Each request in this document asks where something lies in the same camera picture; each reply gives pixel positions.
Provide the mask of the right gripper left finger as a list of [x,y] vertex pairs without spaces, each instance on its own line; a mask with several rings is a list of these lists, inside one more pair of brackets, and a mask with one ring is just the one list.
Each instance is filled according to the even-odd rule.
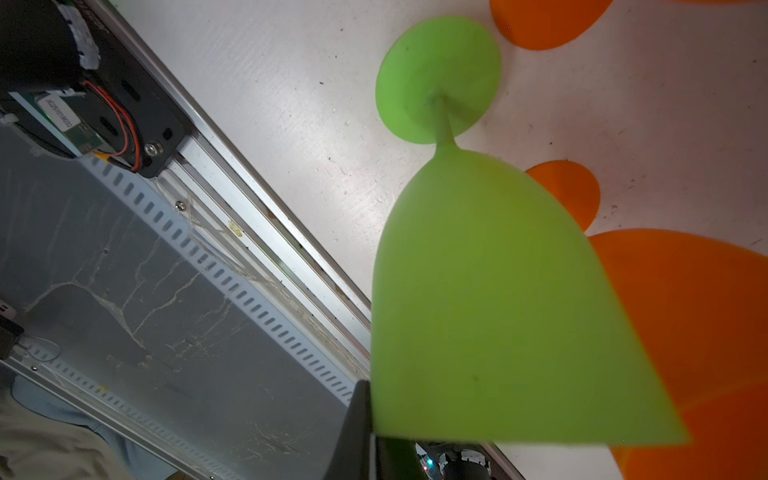
[[324,480],[369,480],[373,447],[370,382],[356,383]]

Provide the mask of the orange wine glass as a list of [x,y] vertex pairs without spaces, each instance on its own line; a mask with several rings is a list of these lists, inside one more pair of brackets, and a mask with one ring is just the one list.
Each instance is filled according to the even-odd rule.
[[528,50],[560,47],[586,32],[612,0],[491,0],[490,10],[501,34]]
[[690,434],[616,448],[626,479],[767,475],[767,259],[662,229],[590,239]]

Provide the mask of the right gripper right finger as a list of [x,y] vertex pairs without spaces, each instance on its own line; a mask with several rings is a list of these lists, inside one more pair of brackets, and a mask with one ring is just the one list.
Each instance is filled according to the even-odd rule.
[[376,478],[379,480],[425,480],[426,474],[410,440],[376,439]]

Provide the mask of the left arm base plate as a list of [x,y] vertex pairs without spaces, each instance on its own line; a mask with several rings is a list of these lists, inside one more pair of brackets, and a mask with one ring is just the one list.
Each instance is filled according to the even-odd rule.
[[62,160],[155,178],[192,132],[103,1],[1,4],[1,123]]

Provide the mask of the green wine glass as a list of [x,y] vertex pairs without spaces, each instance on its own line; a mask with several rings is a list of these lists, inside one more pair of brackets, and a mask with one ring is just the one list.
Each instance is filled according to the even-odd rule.
[[376,254],[374,430],[683,444],[686,427],[582,228],[528,174],[456,143],[501,74],[493,35],[462,16],[414,26],[381,64],[383,123],[435,153],[397,199]]

